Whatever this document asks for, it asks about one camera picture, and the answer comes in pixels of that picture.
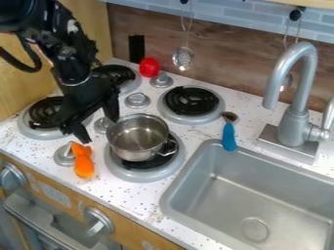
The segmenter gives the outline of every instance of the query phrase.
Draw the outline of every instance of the red knob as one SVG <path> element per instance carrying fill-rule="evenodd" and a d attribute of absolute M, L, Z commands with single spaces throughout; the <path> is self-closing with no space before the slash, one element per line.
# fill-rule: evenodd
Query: red knob
<path fill-rule="evenodd" d="M 140 63 L 140 73 L 144 77 L 157 76 L 160 70 L 159 62 L 153 58 L 144 58 Z"/>

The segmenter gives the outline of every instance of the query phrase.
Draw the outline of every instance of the countertop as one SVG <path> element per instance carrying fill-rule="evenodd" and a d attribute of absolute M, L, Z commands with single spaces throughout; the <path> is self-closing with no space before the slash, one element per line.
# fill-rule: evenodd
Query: countertop
<path fill-rule="evenodd" d="M 113 63 L 125 64 L 137 69 L 136 64 L 121 60 L 112 60 Z M 267 123 L 277 125 L 287 104 L 278 103 L 275 110 L 267 110 L 262 107 L 262 98 L 246 93 L 234 91 L 209 83 L 189 79 L 175 74 L 169 74 L 175 81 L 170 87 L 183 85 L 199 85 L 216 91 L 226 102 L 227 110 L 233 111 L 239 116 L 239 122 L 235 126 L 236 141 L 239 146 L 258 151 L 262 154 L 281 159 L 299 167 L 315 171 L 319 174 L 334 178 L 334 133 L 331 140 L 320 145 L 318 160 L 311 165 L 302 164 L 289 158 L 263 150 L 256 146 L 257 138 Z M 142 92 L 151 98 L 151 104 L 143 109 L 135 110 L 124 105 L 127 95 L 120 97 L 121 115 L 137 112 L 147 112 L 159 115 L 156 103 L 160 95 L 168 89 L 157 89 L 149 84 L 148 79 L 143 79 L 142 85 L 136 92 Z M 94 121 L 103 116 L 101 110 L 94 114 Z M 321 113 L 311 111 L 311 121 L 317 125 L 321 121 Z M 186 146 L 186 161 L 192 156 L 198 146 L 208 139 L 219 139 L 223 119 L 217 119 L 211 123 L 198 126 L 179 125 L 166 120 L 171 131 L 177 134 Z M 23 136 L 17 126 L 17 116 L 11 117 L 0 123 L 0 150 L 31 169 L 78 191 L 102 205 L 122 214 L 123 216 L 151 229 L 162 236 L 180 244 L 187 249 L 220 249 L 228 250 L 227 246 L 212 240 L 192 229 L 166 218 L 159 209 L 159 199 L 165 189 L 172 183 L 178 172 L 165 180 L 150 184 L 129 183 L 114 177 L 104 164 L 104 147 L 107 140 L 105 136 L 94 132 L 93 122 L 88 126 L 88 131 L 93 142 L 90 146 L 94 150 L 94 163 L 96 175 L 91 180 L 78 178 L 72 168 L 58 166 L 53 160 L 53 154 L 57 148 L 69 141 L 77 141 L 73 136 L 53 141 L 35 141 Z"/>

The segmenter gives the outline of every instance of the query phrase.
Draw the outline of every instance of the stainless steel sink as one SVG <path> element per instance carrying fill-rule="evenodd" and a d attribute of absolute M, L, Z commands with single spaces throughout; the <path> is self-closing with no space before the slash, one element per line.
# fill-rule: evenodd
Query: stainless steel sink
<path fill-rule="evenodd" d="M 334 180 L 204 142 L 160 199 L 171 219 L 234 250 L 333 250 Z"/>

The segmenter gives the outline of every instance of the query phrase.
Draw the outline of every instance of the orange toy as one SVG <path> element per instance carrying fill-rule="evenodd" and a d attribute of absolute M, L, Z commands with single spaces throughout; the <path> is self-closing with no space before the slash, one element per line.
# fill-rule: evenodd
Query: orange toy
<path fill-rule="evenodd" d="M 74 172 L 83 179 L 88 179 L 94 175 L 94 163 L 92 161 L 92 149 L 89 146 L 82 146 L 72 143 L 71 149 L 74 156 Z"/>

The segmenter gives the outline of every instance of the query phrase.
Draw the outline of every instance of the silver faucet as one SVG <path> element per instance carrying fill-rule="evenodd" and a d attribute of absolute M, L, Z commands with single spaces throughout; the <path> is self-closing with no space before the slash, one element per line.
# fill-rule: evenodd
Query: silver faucet
<path fill-rule="evenodd" d="M 306 106 L 316 71 L 317 52 L 314 45 L 308 42 L 295 44 L 278 60 L 267 83 L 263 107 L 275 108 L 283 80 L 299 59 L 303 61 L 303 66 L 298 88 L 292 105 L 286 108 L 276 130 L 276 138 L 285 146 L 301 146 L 307 141 L 328 140 L 334 121 L 334 98 L 329 100 L 323 112 L 321 127 L 309 121 Z"/>

